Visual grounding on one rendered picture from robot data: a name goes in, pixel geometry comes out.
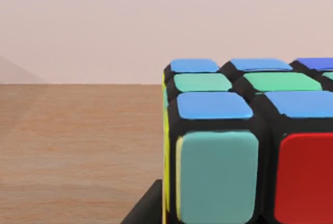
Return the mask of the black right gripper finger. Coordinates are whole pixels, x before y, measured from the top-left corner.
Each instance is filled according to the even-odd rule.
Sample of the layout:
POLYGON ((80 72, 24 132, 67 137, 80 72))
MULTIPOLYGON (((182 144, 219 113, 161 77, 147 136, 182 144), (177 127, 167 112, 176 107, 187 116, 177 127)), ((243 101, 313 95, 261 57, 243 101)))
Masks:
POLYGON ((162 224, 162 180, 156 180, 120 224, 162 224))

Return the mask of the multicoloured puzzle cube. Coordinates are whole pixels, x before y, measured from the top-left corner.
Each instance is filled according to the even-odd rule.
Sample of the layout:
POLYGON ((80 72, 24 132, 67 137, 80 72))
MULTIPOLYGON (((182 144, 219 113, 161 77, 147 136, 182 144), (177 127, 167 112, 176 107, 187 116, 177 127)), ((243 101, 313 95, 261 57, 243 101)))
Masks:
POLYGON ((333 57, 175 59, 161 224, 333 224, 333 57))

